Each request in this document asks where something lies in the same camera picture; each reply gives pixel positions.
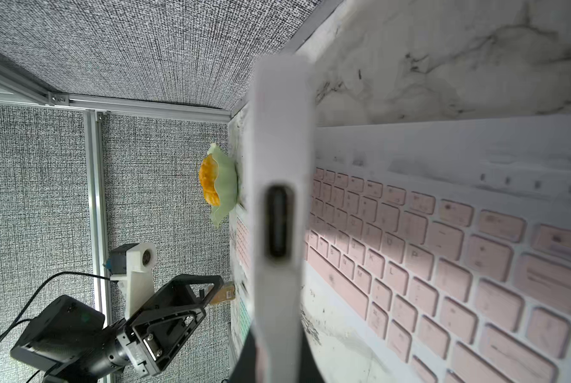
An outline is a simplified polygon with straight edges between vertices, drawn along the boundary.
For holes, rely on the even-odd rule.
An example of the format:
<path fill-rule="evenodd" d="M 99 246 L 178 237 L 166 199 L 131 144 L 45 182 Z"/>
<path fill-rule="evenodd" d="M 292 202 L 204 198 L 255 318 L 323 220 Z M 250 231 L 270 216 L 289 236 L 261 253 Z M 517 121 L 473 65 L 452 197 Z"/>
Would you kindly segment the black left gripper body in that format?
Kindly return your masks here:
<path fill-rule="evenodd" d="M 177 275 L 126 321 L 116 340 L 139 376 L 154 377 L 167 369 L 223 284 L 219 275 Z"/>

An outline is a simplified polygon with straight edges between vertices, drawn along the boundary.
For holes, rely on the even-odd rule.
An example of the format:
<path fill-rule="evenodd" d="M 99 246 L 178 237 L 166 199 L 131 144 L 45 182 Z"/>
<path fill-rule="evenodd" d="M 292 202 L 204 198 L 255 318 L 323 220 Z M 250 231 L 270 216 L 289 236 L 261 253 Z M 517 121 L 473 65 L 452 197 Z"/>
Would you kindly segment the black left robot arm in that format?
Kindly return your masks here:
<path fill-rule="evenodd" d="M 129 319 L 109 327 L 102 313 L 62 295 L 30 321 L 11 357 L 44 372 L 45 382 L 98 382 L 127 366 L 142 378 L 157 376 L 205 319 L 222 286 L 218 275 L 177 275 Z"/>

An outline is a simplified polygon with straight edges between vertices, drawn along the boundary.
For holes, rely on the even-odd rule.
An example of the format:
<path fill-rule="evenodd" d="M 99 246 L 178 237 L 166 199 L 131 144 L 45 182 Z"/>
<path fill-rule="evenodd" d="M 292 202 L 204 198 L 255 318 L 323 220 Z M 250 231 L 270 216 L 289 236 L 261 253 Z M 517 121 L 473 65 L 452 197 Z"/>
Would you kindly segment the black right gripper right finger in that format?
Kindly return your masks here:
<path fill-rule="evenodd" d="M 299 383 L 324 383 L 324 379 L 314 360 L 306 335 L 301 336 Z"/>

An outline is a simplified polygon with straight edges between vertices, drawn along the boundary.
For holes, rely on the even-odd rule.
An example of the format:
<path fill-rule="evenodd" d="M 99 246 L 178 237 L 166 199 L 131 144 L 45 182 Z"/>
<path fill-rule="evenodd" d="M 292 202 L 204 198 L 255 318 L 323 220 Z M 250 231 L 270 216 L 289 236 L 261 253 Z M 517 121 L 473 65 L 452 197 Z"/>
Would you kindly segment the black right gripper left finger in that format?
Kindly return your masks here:
<path fill-rule="evenodd" d="M 253 330 L 247 334 L 241 354 L 234 367 L 229 383 L 256 383 L 257 382 L 257 346 Z"/>

